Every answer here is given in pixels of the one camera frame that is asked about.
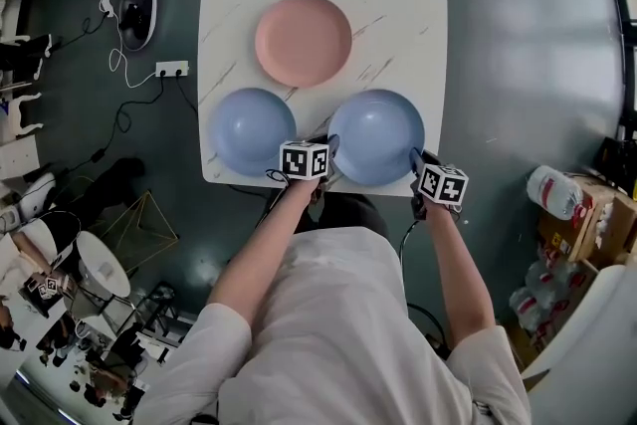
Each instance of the white cable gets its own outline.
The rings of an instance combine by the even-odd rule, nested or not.
[[[110,72],[114,73],[115,71],[117,71],[117,69],[119,68],[119,65],[121,64],[121,60],[123,59],[123,77],[126,81],[126,86],[129,89],[135,89],[135,88],[138,88],[139,86],[143,86],[146,82],[148,82],[152,77],[155,76],[155,73],[151,73],[145,79],[143,79],[138,84],[135,84],[134,86],[130,84],[130,81],[128,80],[128,59],[126,58],[126,55],[123,52],[123,38],[121,36],[121,30],[119,29],[119,17],[115,14],[112,4],[110,3],[110,0],[100,0],[100,12],[107,13],[109,18],[114,17],[115,20],[117,21],[116,27],[117,27],[117,35],[119,36],[119,48],[113,48],[112,50],[110,50],[110,53],[108,54],[108,68],[110,69]],[[113,54],[117,54],[117,60],[115,61],[114,65],[112,63]]]

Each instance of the plate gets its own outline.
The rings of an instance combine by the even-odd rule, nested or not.
[[[256,35],[257,59],[277,82],[317,86],[345,65],[351,27],[329,0],[282,0],[263,15]]]
[[[334,164],[363,186],[383,186],[411,171],[409,152],[425,145],[425,127],[415,106],[386,90],[365,91],[343,103],[329,123],[340,137]]]
[[[226,96],[208,120],[210,149],[228,168],[242,175],[263,176],[279,168],[279,147],[297,136],[288,106],[263,89],[241,89]]]

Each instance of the gold wire frame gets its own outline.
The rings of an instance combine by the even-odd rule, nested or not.
[[[143,212],[146,208],[146,204],[151,204],[150,207],[154,206],[154,209],[156,210],[156,212],[159,213],[159,216],[163,220],[163,223],[167,227],[167,230],[170,232],[170,235],[161,234],[157,231],[144,228],[140,225]],[[166,250],[173,247],[179,242],[179,237],[175,234],[174,230],[172,230],[172,227],[168,223],[168,220],[166,220],[166,217],[163,215],[163,213],[161,212],[161,209],[159,209],[159,206],[155,202],[155,199],[153,198],[152,194],[148,190],[144,191],[141,197],[139,197],[130,207],[128,207],[128,209],[126,209],[123,213],[121,213],[110,224],[110,226],[102,234],[100,234],[100,238],[103,240],[105,236],[108,235],[108,233],[112,231],[117,224],[120,224],[120,222],[125,221],[124,217],[126,215],[128,215],[129,218],[125,224],[125,227],[123,228],[123,231],[119,235],[115,246],[109,247],[124,267],[125,267],[124,262],[130,259],[133,259],[135,255],[147,250],[147,247],[141,248],[139,250],[133,250],[130,252],[126,252],[120,249],[122,245],[122,241],[124,240],[124,237],[126,236],[126,234],[130,231],[132,225],[134,225],[134,227],[132,227],[134,231],[143,232],[144,234],[148,234],[152,237],[155,237],[161,240],[154,252],[152,252],[150,255],[147,255],[140,262],[133,264],[130,268],[125,269],[127,274],[131,273],[133,270],[139,268],[143,264],[149,262],[151,259],[159,255],[160,253],[165,252]]]

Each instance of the white round table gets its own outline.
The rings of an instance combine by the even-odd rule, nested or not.
[[[130,281],[108,246],[96,235],[84,230],[77,244],[82,262],[96,282],[110,293],[126,298],[130,294]]]

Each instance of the power strip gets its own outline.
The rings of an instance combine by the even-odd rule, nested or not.
[[[157,63],[155,64],[155,76],[161,77],[161,72],[164,72],[163,76],[165,78],[168,77],[176,77],[177,71],[180,71],[180,77],[188,76],[188,61],[169,61],[165,63]]]

